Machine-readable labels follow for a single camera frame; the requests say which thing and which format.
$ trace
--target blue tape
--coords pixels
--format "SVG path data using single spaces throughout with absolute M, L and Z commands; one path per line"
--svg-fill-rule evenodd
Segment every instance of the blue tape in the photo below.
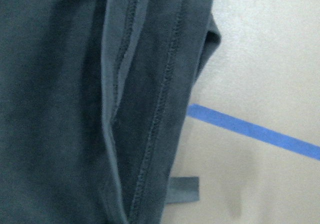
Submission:
M 198 104 L 190 105 L 187 110 L 187 115 L 203 122 L 210 123 L 235 133 L 239 133 L 320 161 L 320 146 L 316 146 L 303 140 L 281 134 Z

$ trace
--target blue line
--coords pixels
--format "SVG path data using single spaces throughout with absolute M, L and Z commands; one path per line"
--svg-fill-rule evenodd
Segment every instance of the blue line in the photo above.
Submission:
M 320 161 L 320 146 L 316 146 L 303 140 L 281 134 L 198 104 L 190 105 L 187 110 L 187 115 L 203 122 L 210 123 L 235 133 L 239 133 Z

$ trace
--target garment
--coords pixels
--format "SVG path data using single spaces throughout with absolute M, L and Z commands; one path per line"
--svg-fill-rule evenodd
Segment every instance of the garment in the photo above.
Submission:
M 159 223 L 211 5 L 0 0 L 0 223 Z

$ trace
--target stitching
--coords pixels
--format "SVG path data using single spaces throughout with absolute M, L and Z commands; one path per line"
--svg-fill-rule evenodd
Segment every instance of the stitching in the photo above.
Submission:
M 118 80 L 119 80 L 119 70 L 121 67 L 121 63 L 125 57 L 125 54 L 129 48 L 130 37 L 133 32 L 133 23 L 136 15 L 138 0 L 129 0 L 128 7 L 126 10 L 126 18 L 124 20 L 124 32 L 121 38 L 121 44 L 118 50 L 118 53 L 115 58 L 115 70 L 113 73 L 113 106 L 112 106 L 112 120 L 115 118 L 115 112 L 117 110 L 117 102 L 118 102 Z
M 160 84 L 160 90 L 157 95 L 157 102 L 152 117 L 152 122 L 147 137 L 147 145 L 142 159 L 142 163 L 139 170 L 138 180 L 136 182 L 133 200 L 131 203 L 128 219 L 130 224 L 136 224 L 138 221 L 139 209 L 141 206 L 141 200 L 143 191 L 146 185 L 146 175 L 150 168 L 151 159 L 153 156 L 153 150 L 155 141 L 159 133 L 159 126 L 161 124 L 162 116 L 164 113 L 165 105 L 167 102 L 167 96 L 173 77 L 175 56 L 179 47 L 179 40 L 182 31 L 182 17 L 186 12 L 186 4 L 188 0 L 182 0 L 179 11 L 176 14 L 174 28 L 172 30 L 172 38 L 167 53 L 167 64 L 165 66 L 162 82 Z

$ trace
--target gray fabric tab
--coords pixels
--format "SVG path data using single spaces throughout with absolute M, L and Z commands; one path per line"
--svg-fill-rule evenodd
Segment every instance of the gray fabric tab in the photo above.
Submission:
M 171 177 L 165 203 L 189 203 L 199 201 L 199 177 Z

